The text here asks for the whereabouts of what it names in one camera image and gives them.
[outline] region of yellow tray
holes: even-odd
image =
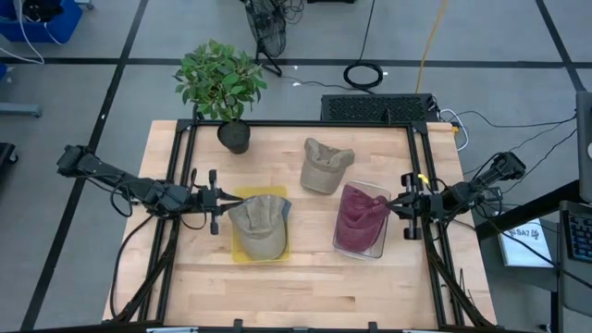
[[[239,196],[241,198],[250,198],[255,195],[264,195],[264,194],[273,194],[280,196],[284,199],[288,198],[288,189],[285,186],[267,186],[267,187],[240,187],[234,189],[234,195]],[[242,248],[241,240],[238,237],[239,231],[235,229],[236,227],[232,225],[232,246],[231,246],[231,253],[232,253],[232,261],[237,264],[250,264],[250,263],[274,263],[274,262],[281,262],[288,260],[290,258],[290,241],[289,237],[286,237],[286,248],[284,252],[276,259],[272,260],[253,260],[249,257],[244,249]]]

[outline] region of electric fan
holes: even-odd
[[[263,54],[275,69],[263,68],[281,76],[281,69],[272,57],[277,57],[286,48],[286,20],[277,0],[246,0],[247,19],[253,37],[257,41],[255,62],[259,64],[259,54]]]

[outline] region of beige cap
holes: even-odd
[[[326,146],[313,138],[304,143],[306,158],[300,184],[310,190],[331,194],[337,190],[345,169],[353,163],[352,149],[340,150]]]
[[[258,195],[228,210],[240,232],[244,251],[256,261],[278,258],[286,248],[286,222],[282,212],[285,199]]]

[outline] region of maroon cloth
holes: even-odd
[[[353,186],[345,185],[337,216],[336,241],[343,250],[361,253],[376,242],[385,217],[390,213],[387,198],[373,198]]]

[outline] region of white paper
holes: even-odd
[[[549,247],[545,239],[545,233],[540,226],[540,220],[534,219],[520,227],[516,227],[504,231],[506,235],[512,236],[518,241],[524,242],[533,250],[540,253],[542,256],[550,260]],[[503,235],[498,235],[499,246],[501,248],[501,255],[504,264],[507,266],[523,266],[523,267],[549,267],[552,265],[536,254],[530,252],[521,243],[512,240]]]

